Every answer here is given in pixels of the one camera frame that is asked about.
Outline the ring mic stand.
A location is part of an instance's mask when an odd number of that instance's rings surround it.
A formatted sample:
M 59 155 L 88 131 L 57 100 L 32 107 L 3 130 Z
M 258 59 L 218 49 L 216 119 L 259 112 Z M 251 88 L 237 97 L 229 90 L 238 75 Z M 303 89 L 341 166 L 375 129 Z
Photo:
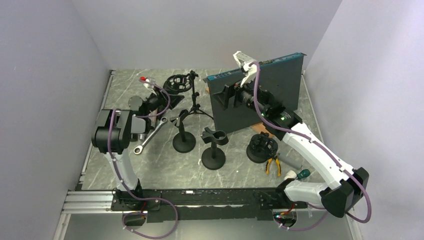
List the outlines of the ring mic stand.
M 192 106 L 188 113 L 184 113 L 183 115 L 185 117 L 189 115 L 205 115 L 213 120 L 214 118 L 210 114 L 201 110 L 201 105 L 197 103 L 197 97 L 200 96 L 200 93 L 195 91 L 195 79 L 198 77 L 199 75 L 194 70 L 190 70 L 187 74 L 174 74 L 167 78 L 163 84 L 163 88 L 170 95 L 181 94 L 191 90 Z

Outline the grey microphone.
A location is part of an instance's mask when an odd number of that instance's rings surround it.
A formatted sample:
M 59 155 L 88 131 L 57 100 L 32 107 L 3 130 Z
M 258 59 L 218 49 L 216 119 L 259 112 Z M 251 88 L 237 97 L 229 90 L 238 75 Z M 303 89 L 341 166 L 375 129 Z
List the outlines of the grey microphone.
M 138 135 L 138 140 L 140 142 L 144 142 L 146 140 L 147 136 L 148 136 L 148 134 L 146 134 L 146 133 L 139 134 Z

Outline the glitter handle microphone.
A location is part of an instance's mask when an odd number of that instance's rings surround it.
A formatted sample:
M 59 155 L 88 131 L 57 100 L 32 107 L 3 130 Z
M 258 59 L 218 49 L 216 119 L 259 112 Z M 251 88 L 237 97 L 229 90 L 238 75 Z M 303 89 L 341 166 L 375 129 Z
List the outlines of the glitter handle microphone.
M 159 112 L 155 110 L 151 112 L 151 114 L 149 115 L 150 116 L 149 119 L 155 123 L 158 120 L 158 115 L 159 115 Z

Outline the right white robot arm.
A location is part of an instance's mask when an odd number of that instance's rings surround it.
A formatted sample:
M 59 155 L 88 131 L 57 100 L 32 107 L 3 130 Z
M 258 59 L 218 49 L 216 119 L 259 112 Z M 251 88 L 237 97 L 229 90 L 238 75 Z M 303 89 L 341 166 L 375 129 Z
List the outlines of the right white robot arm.
M 366 223 L 372 215 L 370 196 L 366 191 L 369 173 L 363 168 L 354 168 L 336 156 L 325 146 L 294 111 L 285 107 L 267 90 L 247 84 L 225 85 L 223 90 L 212 94 L 212 98 L 225 110 L 233 100 L 234 108 L 245 106 L 256 111 L 268 132 L 292 147 L 321 175 L 323 182 L 303 182 L 297 177 L 284 180 L 275 194 L 276 203 L 287 208 L 293 202 L 318 205 L 331 215 L 342 218 L 361 199 L 365 199 Z

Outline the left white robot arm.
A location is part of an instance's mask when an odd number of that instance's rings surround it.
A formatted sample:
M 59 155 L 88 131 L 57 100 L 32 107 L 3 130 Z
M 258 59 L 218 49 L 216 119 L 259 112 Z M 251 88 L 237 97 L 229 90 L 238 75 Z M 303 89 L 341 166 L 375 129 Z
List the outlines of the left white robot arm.
M 146 98 L 130 97 L 127 109 L 102 109 L 91 137 L 92 146 L 108 160 L 115 176 L 119 200 L 131 210 L 144 203 L 143 189 L 130 160 L 129 146 L 134 136 L 145 135 L 148 142 L 159 130 L 152 118 L 161 117 L 185 97 L 175 91 L 154 89 Z

